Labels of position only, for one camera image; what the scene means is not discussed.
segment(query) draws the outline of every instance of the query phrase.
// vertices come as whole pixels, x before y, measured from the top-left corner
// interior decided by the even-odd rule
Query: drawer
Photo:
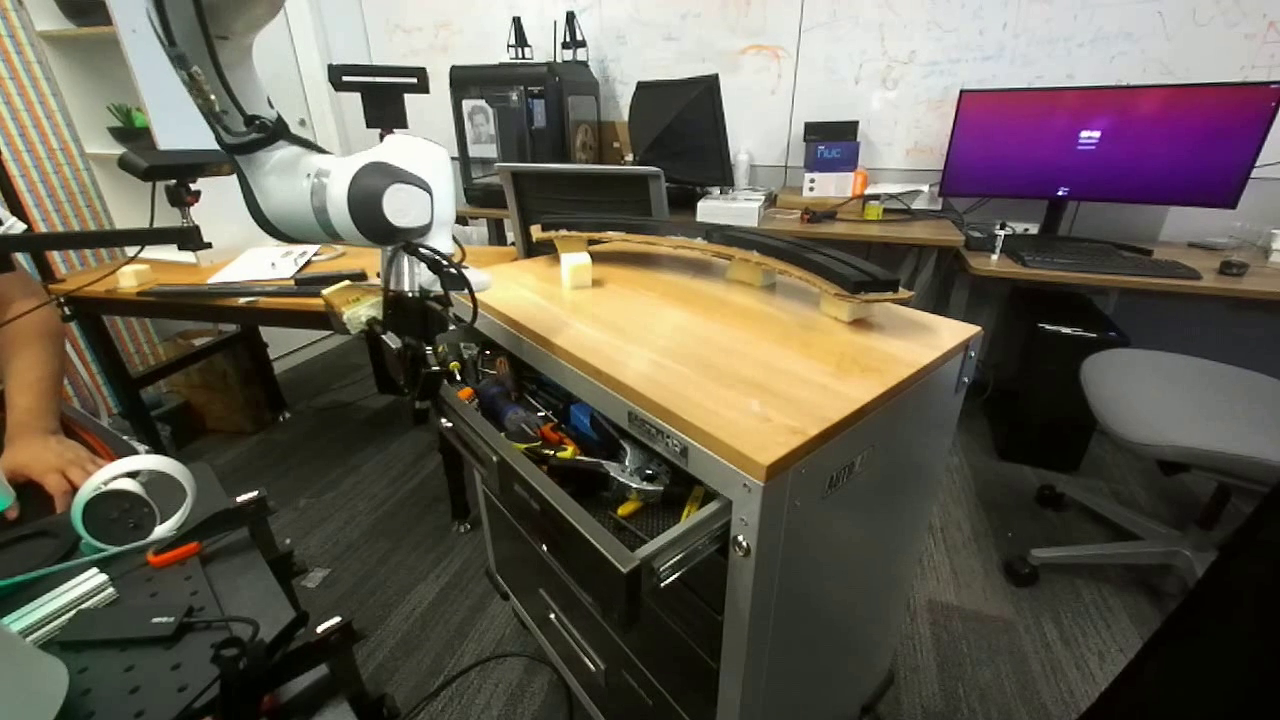
[[[678,635],[662,635],[652,618],[615,635],[492,491],[478,486],[478,503],[494,581],[601,716],[715,716],[718,663],[709,663]]]
[[[697,517],[678,509],[645,509],[640,519],[610,519],[559,478],[520,456],[472,404],[450,393],[441,394],[450,425],[446,439],[478,463],[482,491],[529,530],[538,551],[570,575],[585,603],[615,629],[640,615],[640,581],[671,588],[668,594],[697,590],[685,583],[692,568],[723,551],[729,499],[711,497]],[[711,609],[718,618],[723,575],[709,583],[711,594],[692,612]]]

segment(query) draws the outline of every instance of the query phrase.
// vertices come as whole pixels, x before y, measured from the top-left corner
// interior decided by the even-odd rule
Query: office chair
[[[1078,387],[1096,426],[1157,458],[1164,474],[1209,472],[1215,478],[1199,519],[1179,530],[1113,497],[1075,485],[1041,485],[1035,503],[1078,503],[1133,530],[1113,544],[1029,549],[1004,559],[1013,583],[1035,583],[1047,565],[1168,565],[1190,583],[1210,565],[1209,527],[1230,491],[1268,491],[1280,478],[1280,380],[1199,356],[1152,346],[1103,346],[1078,365]]]

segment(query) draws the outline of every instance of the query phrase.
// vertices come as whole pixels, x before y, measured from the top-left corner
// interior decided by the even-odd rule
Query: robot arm
[[[232,154],[251,218],[280,241],[450,250],[454,184],[442,149],[393,132],[376,149],[326,154],[272,108],[251,42],[280,8],[285,0],[150,0],[155,35]]]

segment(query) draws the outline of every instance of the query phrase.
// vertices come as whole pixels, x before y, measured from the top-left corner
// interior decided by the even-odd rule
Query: cable
[[[428,697],[420,697],[404,716],[409,716],[409,720],[424,716],[454,679],[465,679],[465,677],[472,677],[477,668],[494,663],[494,659],[529,659],[529,663],[551,668],[554,679],[559,679],[559,688],[564,688],[564,716],[570,720],[570,688],[568,688],[568,679],[559,677],[559,668],[554,668],[551,659],[533,654],[533,653],[492,653],[492,654],[478,654],[478,659],[446,673],[446,677],[442,677],[437,688],[428,688]]]
[[[143,245],[139,245],[131,257],[124,257],[118,262],[112,262],[108,272],[89,275],[85,282],[77,282],[77,288],[67,288],[67,293],[85,293],[85,288],[90,288],[90,282],[99,282],[99,278],[116,275],[124,262],[139,261],[139,250],[143,250]],[[41,304],[31,304],[31,309],[23,309],[23,310],[4,314],[4,320],[0,320],[0,333],[4,333],[8,325],[23,320],[23,314],[36,314],[36,310],[41,310],[41,309],[49,309],[49,304],[56,304],[56,295],[42,295]]]

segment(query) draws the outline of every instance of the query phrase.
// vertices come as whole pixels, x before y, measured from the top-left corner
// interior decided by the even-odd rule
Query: drawer handle
[[[564,635],[564,645],[576,653],[576,659],[601,677],[602,659],[590,653],[590,645],[570,629],[570,618],[554,609],[554,599],[546,590],[538,590],[546,609],[546,623]]]

